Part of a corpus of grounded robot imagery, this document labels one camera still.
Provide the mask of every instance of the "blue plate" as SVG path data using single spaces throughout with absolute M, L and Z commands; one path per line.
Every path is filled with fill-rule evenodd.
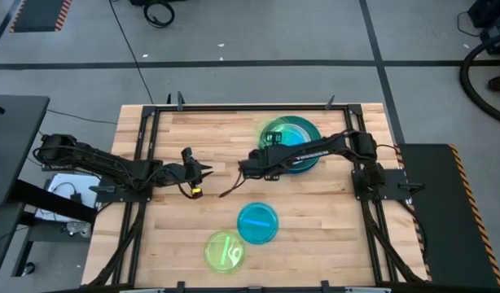
M 237 218 L 241 237 L 251 244 L 265 244 L 272 240 L 279 229 L 279 219 L 274 209 L 265 203 L 250 203 Z

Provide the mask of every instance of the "floor mat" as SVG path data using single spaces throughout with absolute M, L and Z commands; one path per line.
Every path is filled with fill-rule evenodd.
M 64 26 L 72 0 L 24 0 L 11 33 L 58 32 Z

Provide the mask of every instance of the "black bracket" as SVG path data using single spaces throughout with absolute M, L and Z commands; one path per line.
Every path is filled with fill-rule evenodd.
M 355 113 L 357 116 L 362 116 L 362 106 L 360 104 L 349 104 L 348 110 Z
M 144 106 L 142 109 L 142 118 L 147 118 L 156 110 L 156 106 Z
M 176 293 L 183 293 L 183 292 L 185 292 L 185 282 L 179 281 L 178 284 L 176 285 Z
M 333 100 L 335 99 L 335 95 L 332 95 L 326 106 L 324 106 L 324 110 L 331 110 L 331 105 L 333 104 Z
M 321 281 L 322 293 L 331 293 L 330 283 L 328 280 Z
M 248 293 L 262 293 L 263 287 L 261 286 L 250 286 L 248 288 Z
M 380 188 L 377 195 L 372 189 L 363 185 L 364 170 L 353 170 L 351 177 L 357 200 L 406 200 L 411 198 L 410 190 L 406 187 L 408 184 L 406 174 L 402 169 L 384 170 L 386 183 L 383 188 Z
M 185 104 L 185 99 L 183 98 L 182 92 L 178 91 L 178 111 L 183 111 L 183 105 Z
M 146 203 L 152 199 L 152 186 L 147 185 L 144 192 L 135 192 L 116 186 L 113 192 L 110 186 L 116 186 L 116 183 L 107 177 L 102 177 L 98 192 L 96 192 L 96 201 L 100 203 Z

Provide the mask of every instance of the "wheel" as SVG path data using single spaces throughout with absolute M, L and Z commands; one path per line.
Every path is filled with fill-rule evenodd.
M 22 272 L 21 277 L 33 273 L 36 268 L 37 268 L 37 266 L 34 263 L 28 262 L 27 264 L 25 264 L 24 271 Z

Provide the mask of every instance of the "black floor stripe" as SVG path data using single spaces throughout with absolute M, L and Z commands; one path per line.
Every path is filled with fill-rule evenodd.
M 16 8 L 19 6 L 21 0 L 15 0 L 11 4 L 11 7 L 9 7 L 9 10 L 7 11 L 6 17 L 4 17 L 4 20 L 0 23 L 0 38 L 6 31 L 7 25 L 11 21 L 11 18 L 13 17 L 13 14 L 16 11 Z
M 370 39 L 373 58 L 376 61 L 380 86 L 382 87 L 382 92 L 384 93 L 384 100 L 386 102 L 389 120 L 391 121 L 391 128 L 393 130 L 393 136 L 395 137 L 395 143 L 404 143 L 404 134 L 402 134 L 402 127 L 400 125 L 400 121 L 398 120 L 397 108 L 395 107 L 395 101 L 393 100 L 393 94 L 391 92 L 391 87 L 389 86 L 388 74 L 386 73 L 384 63 L 382 62 L 382 55 L 380 54 L 379 43 L 377 42 L 377 36 L 375 35 L 375 29 L 373 28 L 373 21 L 371 20 L 370 10 L 367 7 L 366 0 L 359 0 L 358 2 L 361 6 L 364 22 L 366 23 L 366 31 L 367 36 Z
M 174 61 L 143 62 L 140 68 L 246 68 L 246 67 L 460 67 L 462 60 L 241 60 L 241 61 Z M 472 66 L 500 66 L 500 60 L 475 60 Z M 112 63 L 0 63 L 0 70 L 44 69 L 130 69 L 134 62 Z

